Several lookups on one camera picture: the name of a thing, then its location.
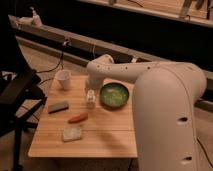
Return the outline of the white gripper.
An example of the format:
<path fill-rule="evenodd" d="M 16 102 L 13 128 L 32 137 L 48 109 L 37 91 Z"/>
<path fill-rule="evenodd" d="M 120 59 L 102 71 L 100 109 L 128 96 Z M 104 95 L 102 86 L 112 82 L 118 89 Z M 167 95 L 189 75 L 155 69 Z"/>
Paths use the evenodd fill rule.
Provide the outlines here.
<path fill-rule="evenodd" d="M 98 91 L 103 85 L 103 80 L 89 76 L 85 81 L 86 101 L 88 103 L 96 102 L 95 91 Z"/>

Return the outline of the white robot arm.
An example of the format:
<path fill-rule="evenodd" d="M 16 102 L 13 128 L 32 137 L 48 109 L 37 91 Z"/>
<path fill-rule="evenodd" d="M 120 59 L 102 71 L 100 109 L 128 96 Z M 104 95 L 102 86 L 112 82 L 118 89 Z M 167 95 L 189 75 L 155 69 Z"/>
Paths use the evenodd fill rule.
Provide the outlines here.
<path fill-rule="evenodd" d="M 86 88 L 106 78 L 134 85 L 132 111 L 140 171 L 199 171 L 194 104 L 204 94 L 204 72 L 187 62 L 116 64 L 102 55 L 87 64 Z"/>

